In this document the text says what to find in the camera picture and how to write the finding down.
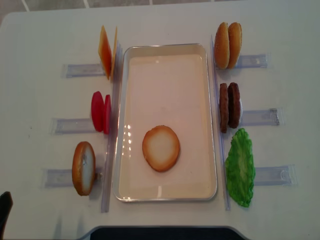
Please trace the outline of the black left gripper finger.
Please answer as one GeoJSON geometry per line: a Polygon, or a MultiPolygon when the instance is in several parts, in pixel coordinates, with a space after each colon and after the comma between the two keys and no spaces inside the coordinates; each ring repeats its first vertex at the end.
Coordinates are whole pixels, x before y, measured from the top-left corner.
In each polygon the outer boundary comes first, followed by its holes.
{"type": "Polygon", "coordinates": [[[4,239],[4,231],[7,219],[13,206],[12,195],[9,191],[0,196],[0,239],[4,239]]]}

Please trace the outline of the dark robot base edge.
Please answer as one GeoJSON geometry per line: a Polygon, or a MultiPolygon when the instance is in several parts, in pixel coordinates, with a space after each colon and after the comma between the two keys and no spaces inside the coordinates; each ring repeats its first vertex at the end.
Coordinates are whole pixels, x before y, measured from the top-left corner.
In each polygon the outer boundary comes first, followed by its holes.
{"type": "Polygon", "coordinates": [[[247,240],[225,226],[98,226],[78,240],[247,240]]]}

